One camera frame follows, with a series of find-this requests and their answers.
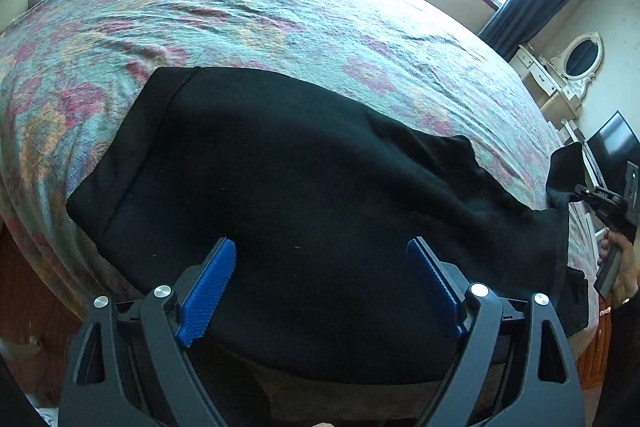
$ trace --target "silver screw head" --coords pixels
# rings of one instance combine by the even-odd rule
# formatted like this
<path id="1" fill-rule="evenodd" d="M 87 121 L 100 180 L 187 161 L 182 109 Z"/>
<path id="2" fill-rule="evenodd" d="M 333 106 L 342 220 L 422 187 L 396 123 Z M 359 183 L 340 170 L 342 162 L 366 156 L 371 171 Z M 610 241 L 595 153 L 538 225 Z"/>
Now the silver screw head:
<path id="1" fill-rule="evenodd" d="M 100 295 L 94 301 L 94 306 L 96 308 L 104 308 L 107 304 L 109 304 L 109 298 L 106 295 Z"/>
<path id="2" fill-rule="evenodd" d="M 476 297 L 486 297 L 489 295 L 489 288 L 487 288 L 481 282 L 476 282 L 471 285 L 471 293 Z"/>
<path id="3" fill-rule="evenodd" d="M 547 304 L 549 304 L 549 297 L 547 297 L 543 293 L 536 293 L 535 295 L 533 295 L 533 300 L 540 306 L 546 306 Z"/>
<path id="4" fill-rule="evenodd" d="M 169 293 L 171 293 L 171 286 L 166 284 L 161 284 L 154 290 L 154 295 L 159 298 L 166 297 Z"/>

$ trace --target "oval mirror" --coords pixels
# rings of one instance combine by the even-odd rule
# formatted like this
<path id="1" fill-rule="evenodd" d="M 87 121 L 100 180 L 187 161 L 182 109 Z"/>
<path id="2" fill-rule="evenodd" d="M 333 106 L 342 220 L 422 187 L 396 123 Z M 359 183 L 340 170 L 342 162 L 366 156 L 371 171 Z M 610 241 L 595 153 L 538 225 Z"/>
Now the oval mirror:
<path id="1" fill-rule="evenodd" d="M 586 73 L 598 57 L 598 45 L 591 41 L 582 41 L 566 59 L 565 71 L 569 76 L 580 76 Z"/>

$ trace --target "human hand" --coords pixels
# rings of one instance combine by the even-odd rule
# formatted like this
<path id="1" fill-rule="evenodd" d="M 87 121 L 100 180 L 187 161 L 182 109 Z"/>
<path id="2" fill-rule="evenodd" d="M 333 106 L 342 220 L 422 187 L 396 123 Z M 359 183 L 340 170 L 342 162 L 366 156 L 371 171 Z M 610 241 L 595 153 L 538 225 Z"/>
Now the human hand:
<path id="1" fill-rule="evenodd" d="M 636 256 L 634 254 L 634 246 L 621 233 L 607 231 L 602 239 L 602 250 L 598 265 L 602 265 L 609 255 L 610 245 L 618 245 L 622 250 L 622 259 L 620 261 L 620 272 L 616 282 L 613 284 L 611 293 L 617 305 L 624 303 L 638 292 L 638 269 L 636 268 Z"/>

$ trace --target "drawer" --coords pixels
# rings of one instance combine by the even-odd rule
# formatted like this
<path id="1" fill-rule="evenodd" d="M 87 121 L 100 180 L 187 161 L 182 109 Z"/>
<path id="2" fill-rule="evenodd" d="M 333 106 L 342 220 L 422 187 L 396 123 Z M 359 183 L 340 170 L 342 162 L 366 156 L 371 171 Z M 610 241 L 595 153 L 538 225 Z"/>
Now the drawer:
<path id="1" fill-rule="evenodd" d="M 516 57 L 520 59 L 520 61 L 525 65 L 526 68 L 529 68 L 530 65 L 533 64 L 533 60 L 531 57 L 529 57 L 529 54 L 527 54 L 526 51 L 521 50 L 520 48 L 518 48 L 518 51 L 516 52 Z"/>
<path id="2" fill-rule="evenodd" d="M 546 71 L 543 71 L 537 64 L 532 64 L 529 71 L 533 75 L 533 78 L 536 79 L 538 85 L 544 89 L 549 96 L 556 92 L 556 84 L 551 80 L 551 77 L 549 77 Z"/>

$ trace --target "floor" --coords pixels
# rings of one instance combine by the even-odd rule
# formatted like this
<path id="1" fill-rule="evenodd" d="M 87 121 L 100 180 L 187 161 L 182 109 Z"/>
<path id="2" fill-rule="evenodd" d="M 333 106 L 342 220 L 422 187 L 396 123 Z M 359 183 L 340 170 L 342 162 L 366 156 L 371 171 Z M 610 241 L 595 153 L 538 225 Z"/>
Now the floor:
<path id="1" fill-rule="evenodd" d="M 596 416 L 601 391 L 601 385 L 582 391 L 582 396 L 584 397 L 584 416 L 587 420 L 587 427 L 591 427 L 593 418 Z"/>
<path id="2" fill-rule="evenodd" d="M 42 351 L 34 359 L 7 362 L 25 394 L 55 405 L 65 371 L 65 349 L 80 320 L 69 312 L 25 261 L 5 228 L 0 235 L 0 337 L 26 344 L 34 335 Z"/>

